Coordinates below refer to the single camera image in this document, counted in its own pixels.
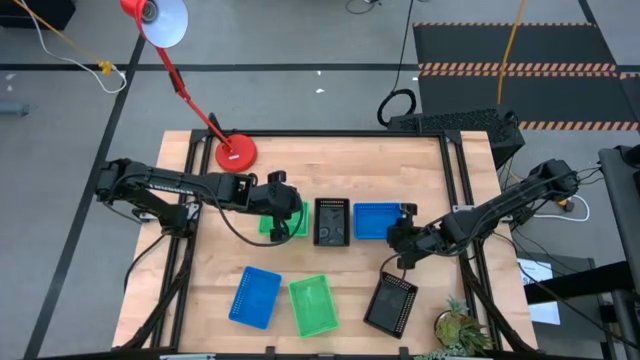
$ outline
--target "potted plant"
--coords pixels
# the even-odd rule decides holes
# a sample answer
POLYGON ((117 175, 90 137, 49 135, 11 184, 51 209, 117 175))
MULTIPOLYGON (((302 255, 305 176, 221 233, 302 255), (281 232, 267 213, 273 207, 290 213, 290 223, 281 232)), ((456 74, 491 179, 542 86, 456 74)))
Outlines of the potted plant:
POLYGON ((417 356, 415 360, 437 360, 445 356, 473 356, 483 353, 491 344, 482 332, 484 326, 467 315, 469 310, 464 302, 449 296, 448 309, 443 311, 433 324, 433 330, 442 349, 417 356))

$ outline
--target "green plastic bin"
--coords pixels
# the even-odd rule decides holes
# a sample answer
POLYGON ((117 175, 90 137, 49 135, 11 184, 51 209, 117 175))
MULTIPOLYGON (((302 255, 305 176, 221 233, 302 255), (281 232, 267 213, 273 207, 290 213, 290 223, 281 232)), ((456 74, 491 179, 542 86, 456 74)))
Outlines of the green plastic bin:
MULTIPOLYGON (((302 202, 302 210, 304 211, 304 217, 302 218, 302 223, 300 224, 298 232, 294 234, 294 236, 298 237, 305 237, 309 234, 309 203, 307 201, 302 202)), ((285 221, 289 231, 293 231, 293 229, 296 228, 296 225, 298 225, 298 219, 300 219, 300 211, 291 214, 291 219, 285 221)), ((273 218, 271 216, 261 216, 258 232, 261 235, 269 236, 271 229, 273 229, 273 218)))
POLYGON ((300 337, 317 335, 340 326, 325 275, 289 283, 289 296, 300 337))

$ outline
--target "black mesh container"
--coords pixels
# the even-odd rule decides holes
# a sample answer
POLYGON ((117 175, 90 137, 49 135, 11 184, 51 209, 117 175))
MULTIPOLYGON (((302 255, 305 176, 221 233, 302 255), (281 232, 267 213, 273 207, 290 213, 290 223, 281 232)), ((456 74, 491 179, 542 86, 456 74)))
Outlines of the black mesh container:
POLYGON ((397 339, 402 338, 417 293, 417 286, 383 272, 364 322, 397 339))
POLYGON ((316 199, 313 244, 349 246, 349 199, 316 199))

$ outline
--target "lamp shade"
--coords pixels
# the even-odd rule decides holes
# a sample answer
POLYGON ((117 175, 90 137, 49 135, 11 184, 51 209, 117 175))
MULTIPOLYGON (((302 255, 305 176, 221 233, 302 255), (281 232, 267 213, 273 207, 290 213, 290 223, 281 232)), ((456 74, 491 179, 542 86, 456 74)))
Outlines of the lamp shade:
POLYGON ((120 0, 120 6, 155 47, 172 47, 187 32, 189 14, 183 0, 120 0))

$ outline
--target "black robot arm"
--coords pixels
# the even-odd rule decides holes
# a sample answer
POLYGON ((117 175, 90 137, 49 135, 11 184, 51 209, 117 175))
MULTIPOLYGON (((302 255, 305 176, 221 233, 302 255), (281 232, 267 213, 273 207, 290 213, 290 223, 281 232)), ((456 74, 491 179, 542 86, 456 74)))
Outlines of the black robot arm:
POLYGON ((413 269, 432 255, 457 256, 474 240, 487 238, 501 218, 536 200, 562 200, 578 191, 575 171, 562 160, 549 160, 503 194, 469 209, 454 211, 424 227, 413 226, 415 205, 405 205, 406 216, 387 230, 387 242, 399 255, 398 268, 413 269))
POLYGON ((129 159, 104 163, 95 193, 100 202, 123 200, 135 206, 134 213, 146 212, 158 218, 163 233, 184 237, 191 229, 188 206, 169 204, 149 190, 195 197, 223 210, 273 217, 272 240, 288 235, 285 220, 302 208, 296 188, 283 184, 286 173, 269 174, 268 183, 257 185, 254 174, 209 173, 193 175, 147 166, 129 159))

